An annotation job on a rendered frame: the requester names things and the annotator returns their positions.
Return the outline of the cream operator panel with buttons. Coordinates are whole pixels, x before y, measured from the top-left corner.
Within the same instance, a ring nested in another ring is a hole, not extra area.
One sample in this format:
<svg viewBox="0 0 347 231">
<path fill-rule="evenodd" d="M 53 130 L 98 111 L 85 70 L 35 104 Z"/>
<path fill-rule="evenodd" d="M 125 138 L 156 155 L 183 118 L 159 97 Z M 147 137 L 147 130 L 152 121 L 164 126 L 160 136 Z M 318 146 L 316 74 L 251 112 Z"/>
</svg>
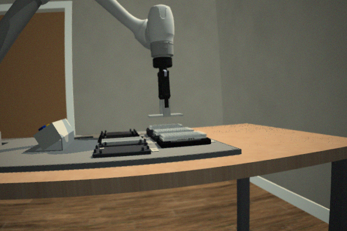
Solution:
<svg viewBox="0 0 347 231">
<path fill-rule="evenodd" d="M 35 152 L 63 151 L 74 142 L 74 139 L 93 138 L 93 136 L 74 137 L 74 130 L 67 119 L 44 125 L 33 136 L 40 145 Z M 60 139 L 61 141 L 59 141 Z"/>
</svg>

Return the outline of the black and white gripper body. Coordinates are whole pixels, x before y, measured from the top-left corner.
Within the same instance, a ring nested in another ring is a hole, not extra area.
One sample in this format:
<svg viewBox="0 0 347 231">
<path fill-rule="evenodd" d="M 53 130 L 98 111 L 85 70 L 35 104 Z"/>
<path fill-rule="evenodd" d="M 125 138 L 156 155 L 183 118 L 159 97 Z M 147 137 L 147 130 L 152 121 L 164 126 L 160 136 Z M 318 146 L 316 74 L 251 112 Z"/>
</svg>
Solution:
<svg viewBox="0 0 347 231">
<path fill-rule="evenodd" d="M 161 79 L 162 79 L 162 71 L 165 69 L 167 71 L 167 68 L 172 67 L 172 58 L 171 57 L 156 57 L 153 58 L 153 67 L 159 68 L 159 72 L 161 72 Z"/>
</svg>

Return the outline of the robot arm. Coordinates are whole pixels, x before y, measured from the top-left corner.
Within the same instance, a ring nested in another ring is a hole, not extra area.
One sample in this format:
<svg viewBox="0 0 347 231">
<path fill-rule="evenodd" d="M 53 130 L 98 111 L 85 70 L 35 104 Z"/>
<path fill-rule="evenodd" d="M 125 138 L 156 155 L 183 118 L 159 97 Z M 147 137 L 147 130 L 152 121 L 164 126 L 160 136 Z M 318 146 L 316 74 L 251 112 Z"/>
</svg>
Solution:
<svg viewBox="0 0 347 231">
<path fill-rule="evenodd" d="M 0 21 L 0 63 L 36 13 L 40 5 L 50 0 L 16 0 Z M 151 57 L 174 56 L 174 18 L 170 7 L 151 7 L 148 19 L 140 20 L 129 14 L 116 0 L 95 0 L 118 21 L 129 28 Z"/>
</svg>

